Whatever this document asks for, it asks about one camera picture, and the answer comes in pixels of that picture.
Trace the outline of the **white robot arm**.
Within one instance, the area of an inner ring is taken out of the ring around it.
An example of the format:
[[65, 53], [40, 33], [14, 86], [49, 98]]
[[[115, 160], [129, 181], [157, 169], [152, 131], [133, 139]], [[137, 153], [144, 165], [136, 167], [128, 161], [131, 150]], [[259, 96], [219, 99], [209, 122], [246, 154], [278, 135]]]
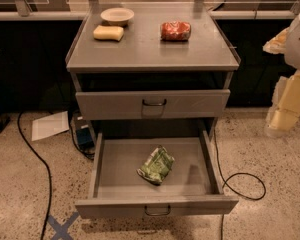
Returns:
[[289, 27], [267, 41], [263, 50], [271, 54], [283, 54], [285, 63], [296, 69], [292, 76], [279, 78], [266, 117], [266, 135], [281, 137], [300, 118], [300, 13]]

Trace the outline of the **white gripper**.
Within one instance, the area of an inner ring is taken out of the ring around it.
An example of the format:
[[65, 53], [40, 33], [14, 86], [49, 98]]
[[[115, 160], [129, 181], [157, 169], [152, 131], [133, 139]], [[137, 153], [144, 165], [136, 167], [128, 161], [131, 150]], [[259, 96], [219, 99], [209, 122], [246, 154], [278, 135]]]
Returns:
[[[284, 54], [288, 29], [285, 28], [263, 46], [270, 54]], [[265, 133], [281, 137], [289, 132], [300, 118], [300, 70], [291, 77], [281, 76], [275, 85], [272, 106], [266, 117]]]

